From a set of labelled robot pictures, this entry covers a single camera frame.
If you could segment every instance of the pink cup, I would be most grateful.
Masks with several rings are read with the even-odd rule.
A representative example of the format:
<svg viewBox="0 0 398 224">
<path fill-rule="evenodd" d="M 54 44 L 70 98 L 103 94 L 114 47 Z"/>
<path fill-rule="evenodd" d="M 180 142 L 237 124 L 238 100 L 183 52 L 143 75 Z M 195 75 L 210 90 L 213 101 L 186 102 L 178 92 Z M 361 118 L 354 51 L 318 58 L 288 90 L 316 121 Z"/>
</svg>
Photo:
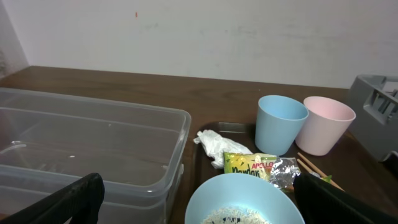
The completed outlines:
<svg viewBox="0 0 398 224">
<path fill-rule="evenodd" d="M 336 144 L 355 119 L 355 112 L 344 103 L 320 96 L 304 100 L 310 114 L 296 137 L 303 151 L 323 156 Z"/>
</svg>

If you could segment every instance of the blue cup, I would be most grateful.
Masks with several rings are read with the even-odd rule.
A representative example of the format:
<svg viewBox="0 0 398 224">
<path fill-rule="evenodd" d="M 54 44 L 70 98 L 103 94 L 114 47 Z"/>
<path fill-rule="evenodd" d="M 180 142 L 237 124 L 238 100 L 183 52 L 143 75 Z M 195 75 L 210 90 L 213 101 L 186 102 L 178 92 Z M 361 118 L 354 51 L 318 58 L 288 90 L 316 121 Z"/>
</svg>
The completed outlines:
<svg viewBox="0 0 398 224">
<path fill-rule="evenodd" d="M 264 96 L 259 100 L 256 146 L 264 153 L 281 156 L 302 128 L 308 109 L 286 96 Z"/>
</svg>

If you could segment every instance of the clear plastic bin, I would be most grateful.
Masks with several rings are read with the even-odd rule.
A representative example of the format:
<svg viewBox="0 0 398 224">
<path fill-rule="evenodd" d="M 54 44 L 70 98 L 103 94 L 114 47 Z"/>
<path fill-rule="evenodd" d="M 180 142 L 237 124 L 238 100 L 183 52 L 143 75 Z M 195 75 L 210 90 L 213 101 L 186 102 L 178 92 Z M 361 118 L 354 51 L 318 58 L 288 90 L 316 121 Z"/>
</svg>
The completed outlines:
<svg viewBox="0 0 398 224">
<path fill-rule="evenodd" d="M 0 88 L 0 213 L 12 214 L 89 173 L 99 223 L 165 223 L 183 172 L 182 110 Z"/>
</svg>

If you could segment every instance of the white wall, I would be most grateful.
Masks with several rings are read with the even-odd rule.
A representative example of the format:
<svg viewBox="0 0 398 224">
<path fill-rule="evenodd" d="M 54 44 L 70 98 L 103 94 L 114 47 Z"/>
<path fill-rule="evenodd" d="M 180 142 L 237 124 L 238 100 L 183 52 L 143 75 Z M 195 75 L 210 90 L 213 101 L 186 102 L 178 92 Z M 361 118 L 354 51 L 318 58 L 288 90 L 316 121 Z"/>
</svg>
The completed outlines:
<svg viewBox="0 0 398 224">
<path fill-rule="evenodd" d="M 28 66 L 6 8 L 0 0 L 0 78 Z"/>
<path fill-rule="evenodd" d="M 397 0 L 4 2 L 31 65 L 335 87 L 398 75 Z"/>
</svg>

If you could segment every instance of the plastic storage container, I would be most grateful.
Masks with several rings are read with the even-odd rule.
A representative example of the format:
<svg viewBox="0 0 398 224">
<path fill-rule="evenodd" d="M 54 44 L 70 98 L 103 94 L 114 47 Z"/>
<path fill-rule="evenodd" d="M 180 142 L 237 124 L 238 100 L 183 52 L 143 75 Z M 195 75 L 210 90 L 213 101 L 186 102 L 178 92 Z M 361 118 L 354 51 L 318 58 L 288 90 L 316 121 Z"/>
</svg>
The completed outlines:
<svg viewBox="0 0 398 224">
<path fill-rule="evenodd" d="M 165 223 L 190 121 L 182 110 L 0 88 L 0 213 L 97 172 L 99 223 Z"/>
<path fill-rule="evenodd" d="M 347 105 L 356 113 L 349 130 L 375 159 L 398 151 L 398 77 L 358 75 Z"/>
</svg>

